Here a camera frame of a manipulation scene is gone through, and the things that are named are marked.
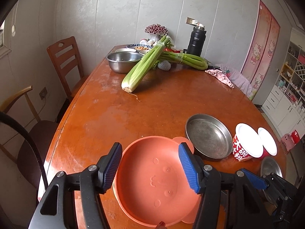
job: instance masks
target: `black thermos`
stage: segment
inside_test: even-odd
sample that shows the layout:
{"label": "black thermos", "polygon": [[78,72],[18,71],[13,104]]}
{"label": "black thermos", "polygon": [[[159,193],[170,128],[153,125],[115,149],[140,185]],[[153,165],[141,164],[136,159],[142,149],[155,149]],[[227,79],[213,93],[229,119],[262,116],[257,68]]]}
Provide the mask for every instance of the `black thermos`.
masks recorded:
{"label": "black thermos", "polygon": [[204,25],[198,24],[195,26],[191,33],[190,43],[186,53],[200,57],[205,41],[205,34]]}

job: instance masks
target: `wall outlet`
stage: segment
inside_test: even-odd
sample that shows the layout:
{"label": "wall outlet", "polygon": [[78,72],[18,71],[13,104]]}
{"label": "wall outlet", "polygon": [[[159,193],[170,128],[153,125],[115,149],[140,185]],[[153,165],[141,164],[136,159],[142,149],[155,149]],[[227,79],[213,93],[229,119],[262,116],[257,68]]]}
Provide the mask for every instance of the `wall outlet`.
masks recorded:
{"label": "wall outlet", "polygon": [[187,17],[185,23],[186,23],[186,24],[189,24],[189,25],[194,25],[194,26],[195,26],[195,25],[197,25],[198,21],[195,20],[195,19],[192,19],[192,18]]}
{"label": "wall outlet", "polygon": [[40,99],[42,100],[43,98],[45,98],[47,93],[48,93],[47,88],[44,87],[39,93]]}

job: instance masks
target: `celery bunch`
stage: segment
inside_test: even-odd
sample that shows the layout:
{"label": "celery bunch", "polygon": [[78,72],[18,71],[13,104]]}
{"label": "celery bunch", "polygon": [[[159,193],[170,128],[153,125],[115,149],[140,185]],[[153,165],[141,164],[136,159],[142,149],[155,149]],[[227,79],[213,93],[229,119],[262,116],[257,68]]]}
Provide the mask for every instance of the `celery bunch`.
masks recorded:
{"label": "celery bunch", "polygon": [[124,91],[131,93],[135,90],[146,73],[153,67],[169,40],[169,37],[163,36],[162,39],[160,39],[158,43],[130,70],[122,81],[121,87]]}
{"label": "celery bunch", "polygon": [[206,59],[187,53],[162,52],[159,60],[185,64],[200,70],[208,68],[208,61]]}

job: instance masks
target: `white bowl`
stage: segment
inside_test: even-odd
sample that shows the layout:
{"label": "white bowl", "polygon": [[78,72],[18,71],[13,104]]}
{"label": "white bowl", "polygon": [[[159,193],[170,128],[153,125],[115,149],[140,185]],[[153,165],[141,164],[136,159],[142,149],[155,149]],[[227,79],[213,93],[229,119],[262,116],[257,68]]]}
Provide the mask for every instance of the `white bowl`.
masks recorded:
{"label": "white bowl", "polygon": [[139,53],[145,55],[145,54],[148,53],[149,51],[150,51],[150,50],[141,50],[141,51],[139,51]]}
{"label": "white bowl", "polygon": [[131,48],[120,48],[115,50],[115,52],[136,52],[136,49],[131,49]]}

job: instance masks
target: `hello kitty door curtain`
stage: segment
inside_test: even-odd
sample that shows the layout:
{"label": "hello kitty door curtain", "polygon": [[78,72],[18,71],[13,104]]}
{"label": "hello kitty door curtain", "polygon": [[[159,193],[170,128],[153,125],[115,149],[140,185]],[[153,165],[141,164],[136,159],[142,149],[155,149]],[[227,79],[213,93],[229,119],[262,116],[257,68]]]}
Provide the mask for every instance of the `hello kitty door curtain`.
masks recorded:
{"label": "hello kitty door curtain", "polygon": [[245,59],[241,73],[249,80],[253,96],[259,89],[270,66],[276,43],[279,37],[280,25],[266,5],[259,0],[257,23],[252,43]]}

